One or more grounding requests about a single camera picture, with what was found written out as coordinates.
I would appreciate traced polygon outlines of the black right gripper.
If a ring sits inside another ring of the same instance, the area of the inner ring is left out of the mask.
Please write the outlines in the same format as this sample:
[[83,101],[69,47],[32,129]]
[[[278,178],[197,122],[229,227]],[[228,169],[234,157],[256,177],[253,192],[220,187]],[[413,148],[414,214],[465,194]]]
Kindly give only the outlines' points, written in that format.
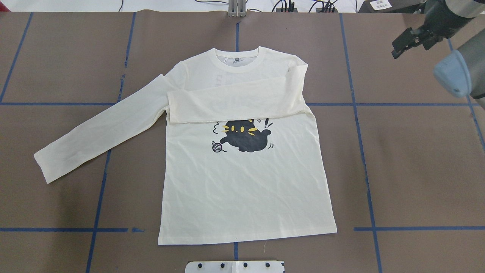
[[453,0],[435,0],[425,12],[422,26],[415,30],[406,29],[392,42],[393,58],[398,59],[404,52],[419,45],[429,50],[444,39],[453,37],[467,24],[467,15],[454,5]]

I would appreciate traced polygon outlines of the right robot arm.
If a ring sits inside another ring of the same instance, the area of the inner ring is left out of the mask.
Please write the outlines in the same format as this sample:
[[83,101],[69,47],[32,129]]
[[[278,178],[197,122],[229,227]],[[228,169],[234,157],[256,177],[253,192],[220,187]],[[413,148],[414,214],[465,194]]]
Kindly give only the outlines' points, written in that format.
[[[392,43],[395,59],[410,48],[429,50],[452,38],[484,11],[483,0],[427,0],[424,23],[405,29]],[[485,101],[485,31],[481,30],[435,65],[435,79],[456,98],[471,97],[482,107]]]

